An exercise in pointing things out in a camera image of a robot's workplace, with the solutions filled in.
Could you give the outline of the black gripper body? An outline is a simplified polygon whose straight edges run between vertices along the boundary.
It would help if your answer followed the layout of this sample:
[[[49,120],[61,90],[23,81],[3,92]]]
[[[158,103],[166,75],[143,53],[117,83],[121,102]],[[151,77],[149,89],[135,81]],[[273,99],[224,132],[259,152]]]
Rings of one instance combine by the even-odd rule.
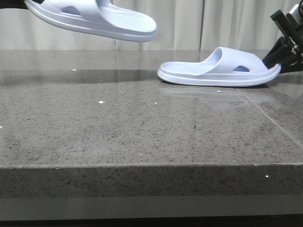
[[[288,39],[285,64],[303,63],[303,3],[299,2],[286,14],[278,10],[270,17]]]

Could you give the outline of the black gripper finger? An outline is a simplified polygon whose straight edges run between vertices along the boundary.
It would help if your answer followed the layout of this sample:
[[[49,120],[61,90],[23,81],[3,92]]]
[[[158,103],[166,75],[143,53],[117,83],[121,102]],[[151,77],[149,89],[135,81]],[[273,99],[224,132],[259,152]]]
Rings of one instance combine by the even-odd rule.
[[[281,67],[285,64],[285,58],[288,54],[288,39],[285,37],[280,37],[272,47],[272,49],[268,52],[268,54],[263,58],[262,62],[264,65],[270,69],[277,64]]]
[[[303,64],[301,62],[295,62],[293,64],[281,64],[280,74],[289,72],[300,72],[303,70]]]

